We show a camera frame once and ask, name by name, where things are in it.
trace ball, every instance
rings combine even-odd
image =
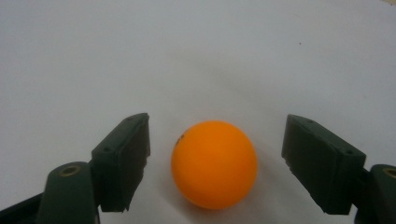
[[[203,208],[223,209],[249,193],[258,163],[253,145],[241,130],[210,120],[195,124],[179,137],[171,166],[185,198]]]

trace white table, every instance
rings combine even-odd
[[[152,154],[123,214],[102,223],[352,223],[323,214],[280,157],[288,114],[396,164],[396,6],[379,0],[1,1],[0,209],[125,117],[150,114]],[[171,174],[192,124],[229,121],[260,162],[244,201],[186,202]]]

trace orange sphere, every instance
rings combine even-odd
[[[247,136],[232,124],[205,121],[178,139],[172,175],[192,203],[222,209],[241,201],[253,186],[257,157]]]

